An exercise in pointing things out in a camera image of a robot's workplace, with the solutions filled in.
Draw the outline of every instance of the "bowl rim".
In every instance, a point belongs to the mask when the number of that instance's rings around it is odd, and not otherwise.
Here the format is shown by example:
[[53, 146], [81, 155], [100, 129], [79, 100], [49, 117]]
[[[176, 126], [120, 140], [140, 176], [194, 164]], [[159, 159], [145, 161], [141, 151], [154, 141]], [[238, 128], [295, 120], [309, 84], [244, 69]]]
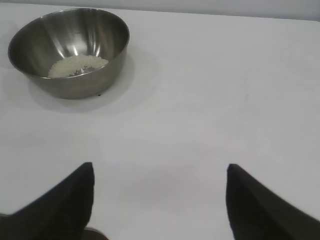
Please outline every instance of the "bowl rim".
[[[56, 15], [58, 13], [62, 13], [62, 12], [73, 12], [73, 11], [79, 11], [79, 10], [93, 10], [93, 11], [97, 11], [97, 12], [104, 12], [104, 13], [107, 13], [109, 15], [112, 15], [113, 17], [117, 18], [118, 20], [120, 20], [127, 33], [128, 33], [128, 38], [126, 40], [126, 43], [123, 47], [123, 49], [119, 52], [119, 54], [113, 58], [112, 60], [108, 61], [108, 63], [106, 65], [103, 65], [102, 67], [99, 67], [93, 71], [90, 71], [90, 72], [86, 72], [86, 73], [82, 73], [82, 74], [79, 74], [79, 75], [74, 75], [74, 76], [66, 76], [66, 77], [48, 77], [48, 76], [39, 76], [39, 75], [35, 75], [35, 74], [31, 74], [31, 73], [28, 73], [22, 69], [20, 69], [19, 67], [17, 67], [16, 64], [13, 63], [13, 60], [10, 56], [10, 49], [12, 48], [12, 44], [13, 44], [13, 41], [14, 39], [17, 37], [17, 35], [23, 31], [23, 29], [26, 29], [27, 26], [35, 23], [36, 21], [42, 19], [42, 18], [45, 18], [45, 17], [48, 17], [48, 16], [52, 16], [52, 15]], [[8, 46], [8, 50], [7, 50], [7, 55], [8, 55], [8, 58], [9, 58], [9, 61], [10, 63], [14, 66], [15, 69], [17, 69], [19, 72], [25, 74], [25, 75], [28, 75], [28, 76], [31, 76], [31, 77], [35, 77], [35, 78], [40, 78], [40, 79], [44, 79], [44, 80], [66, 80], [66, 79], [74, 79], [74, 78], [78, 78], [78, 77], [82, 77], [82, 76], [85, 76], [85, 75], [89, 75], [89, 74], [92, 74], [94, 72], [97, 72], [97, 71], [100, 71], [101, 69], [104, 69], [106, 67], [108, 67], [108, 65], [110, 65], [112, 62], [114, 62], [125, 50], [126, 48], [128, 47], [128, 44], [129, 44], [129, 40], [130, 40], [130, 30], [129, 30], [129, 27], [128, 25], [126, 24], [126, 22], [119, 16], [117, 16], [116, 14], [112, 13], [112, 12], [109, 12], [109, 11], [106, 11], [106, 10], [102, 10], [100, 8], [94, 8], [94, 7], [76, 7], [76, 8], [67, 8], [67, 9], [63, 9], [63, 10], [58, 10], [58, 11], [54, 11], [54, 12], [50, 12], [48, 14], [45, 14], [45, 15], [42, 15], [40, 17], [37, 17], [36, 19], [30, 21], [29, 23], [27, 23], [26, 25], [24, 25], [22, 28], [20, 28], [15, 34], [14, 36], [12, 37], [12, 39], [10, 40], [10, 43], [9, 43], [9, 46]]]

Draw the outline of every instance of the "rice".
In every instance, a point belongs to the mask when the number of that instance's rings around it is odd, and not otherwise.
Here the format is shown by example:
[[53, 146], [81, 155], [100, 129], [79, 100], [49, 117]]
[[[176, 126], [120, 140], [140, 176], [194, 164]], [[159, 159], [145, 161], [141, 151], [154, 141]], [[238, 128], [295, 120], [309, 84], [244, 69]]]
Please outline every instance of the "rice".
[[52, 65], [48, 77], [49, 78], [66, 78], [74, 75], [86, 73], [90, 70], [99, 69], [108, 64], [109, 61], [99, 56], [70, 56], [57, 61]]

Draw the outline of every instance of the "table surface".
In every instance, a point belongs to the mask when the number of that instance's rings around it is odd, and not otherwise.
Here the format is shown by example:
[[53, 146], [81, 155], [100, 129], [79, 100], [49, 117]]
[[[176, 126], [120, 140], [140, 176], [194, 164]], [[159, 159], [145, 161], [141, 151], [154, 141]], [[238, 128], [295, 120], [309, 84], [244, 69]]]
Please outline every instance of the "table surface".
[[318, 22], [110, 9], [131, 32], [122, 75], [102, 96], [61, 100], [7, 47], [66, 8], [0, 4], [0, 212], [93, 162], [90, 225], [111, 240], [231, 240], [226, 169], [238, 163], [320, 219]]

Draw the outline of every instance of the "metal bowl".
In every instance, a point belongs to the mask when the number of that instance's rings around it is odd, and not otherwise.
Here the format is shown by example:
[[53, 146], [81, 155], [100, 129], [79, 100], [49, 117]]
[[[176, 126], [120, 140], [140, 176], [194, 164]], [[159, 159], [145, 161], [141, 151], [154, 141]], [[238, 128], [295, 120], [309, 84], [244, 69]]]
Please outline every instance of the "metal bowl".
[[[129, 42], [129, 29], [118, 16], [94, 8], [62, 10], [35, 19], [12, 38], [10, 62], [51, 95], [63, 99], [86, 98], [110, 87], [121, 72]], [[79, 74], [48, 77], [53, 64], [71, 56], [97, 56], [109, 61]]]

